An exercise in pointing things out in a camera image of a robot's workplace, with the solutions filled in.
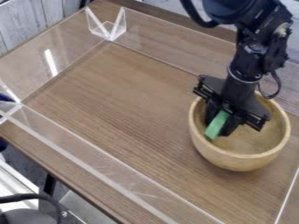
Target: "wooden table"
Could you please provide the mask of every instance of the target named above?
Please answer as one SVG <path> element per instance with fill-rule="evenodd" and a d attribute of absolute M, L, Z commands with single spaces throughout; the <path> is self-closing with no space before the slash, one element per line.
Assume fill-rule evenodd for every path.
<path fill-rule="evenodd" d="M 233 31 L 203 30 L 189 18 L 127 0 L 95 1 L 91 9 L 103 21 L 114 21 L 121 5 L 234 41 Z M 221 53 L 229 58 L 234 49 Z M 203 72 L 222 69 L 217 63 L 198 63 Z M 189 109 L 195 84 L 194 75 L 107 42 L 25 103 L 226 223 L 274 223 L 298 168 L 299 118 L 290 115 L 292 140 L 268 168 L 249 173 L 223 171 L 193 146 Z M 13 123 L 0 126 L 0 133 L 117 221 L 162 223 Z"/>

